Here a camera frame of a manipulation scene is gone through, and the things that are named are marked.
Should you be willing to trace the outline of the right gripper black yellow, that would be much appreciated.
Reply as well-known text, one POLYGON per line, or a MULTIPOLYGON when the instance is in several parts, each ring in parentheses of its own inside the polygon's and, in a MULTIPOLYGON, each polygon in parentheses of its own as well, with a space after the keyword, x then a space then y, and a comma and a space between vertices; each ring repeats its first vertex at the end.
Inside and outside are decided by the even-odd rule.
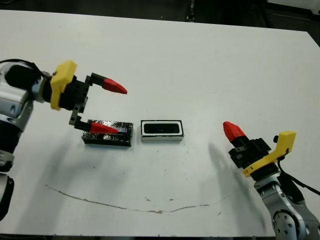
POLYGON ((274 151, 262 138, 249 139, 240 127, 229 121, 223 124, 223 131, 233 148, 229 151, 230 158, 237 168, 243 169, 245 177, 258 181, 278 170, 276 162, 292 151, 296 133, 283 131, 276 135, 274 151))

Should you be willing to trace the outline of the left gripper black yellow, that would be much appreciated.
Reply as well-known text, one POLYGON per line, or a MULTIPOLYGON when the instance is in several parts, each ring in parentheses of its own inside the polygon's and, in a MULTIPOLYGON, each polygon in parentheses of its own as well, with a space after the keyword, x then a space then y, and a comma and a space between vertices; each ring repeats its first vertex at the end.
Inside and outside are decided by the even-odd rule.
MULTIPOLYGON (((45 84, 43 98, 50 103, 53 110, 65 109, 71 111, 69 124, 78 130, 91 134, 118 134, 115 128, 94 121, 83 122, 79 114, 84 112, 87 100, 89 84, 77 80, 75 76, 77 64, 67 60, 56 67, 55 72, 45 84)), ((90 85, 101 86, 104 90, 126 95, 128 91, 111 78, 92 73, 89 78, 90 85)))

